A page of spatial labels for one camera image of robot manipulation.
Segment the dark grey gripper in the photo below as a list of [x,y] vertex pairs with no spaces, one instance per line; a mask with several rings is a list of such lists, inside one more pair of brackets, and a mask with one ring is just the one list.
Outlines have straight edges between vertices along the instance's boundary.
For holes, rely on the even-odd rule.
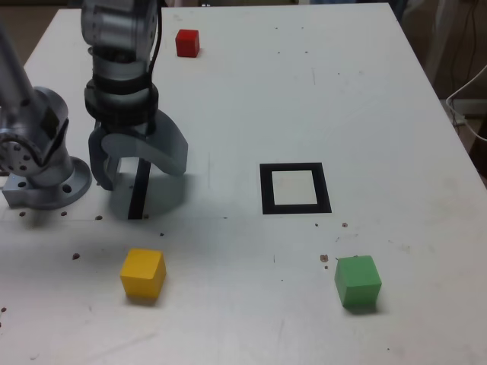
[[[116,101],[114,95],[102,98],[94,86],[84,89],[87,112],[96,122],[88,139],[91,172],[97,183],[113,191],[119,173],[119,158],[138,157],[171,176],[186,172],[188,143],[174,121],[158,110],[158,89],[152,86],[140,101]],[[145,126],[150,135],[110,133],[115,129]]]

